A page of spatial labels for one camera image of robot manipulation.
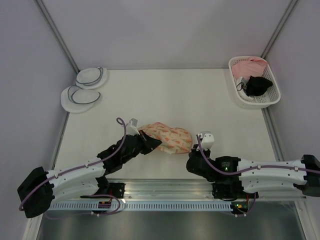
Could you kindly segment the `floral mesh laundry bag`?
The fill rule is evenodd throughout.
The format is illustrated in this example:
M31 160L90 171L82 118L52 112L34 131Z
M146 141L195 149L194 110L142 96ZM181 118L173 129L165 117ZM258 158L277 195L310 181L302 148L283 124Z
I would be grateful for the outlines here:
M184 128L169 127L164 123L155 122L144 125L138 130L143 131L151 138L161 141L162 143L157 149L167 154L187 154L193 146L192 136Z

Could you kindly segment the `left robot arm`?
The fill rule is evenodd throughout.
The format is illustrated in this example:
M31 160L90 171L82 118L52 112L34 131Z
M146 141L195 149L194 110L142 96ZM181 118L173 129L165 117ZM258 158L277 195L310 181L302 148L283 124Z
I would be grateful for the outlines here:
M97 156L73 167L58 170L33 169L17 188L19 210L28 219L45 213L51 205L74 198L104 198L110 191L106 176L122 169L139 154L147 155L162 144L143 130L126 134Z

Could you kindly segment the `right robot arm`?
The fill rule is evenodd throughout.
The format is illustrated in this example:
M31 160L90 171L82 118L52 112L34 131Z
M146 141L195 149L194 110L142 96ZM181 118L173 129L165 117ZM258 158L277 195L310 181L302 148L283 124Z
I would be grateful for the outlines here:
M295 190L304 196L320 195L320 162L311 154L274 164L233 156L212 160L209 150L200 149L193 149L188 156L187 171L211 183L215 199L253 199L263 192Z

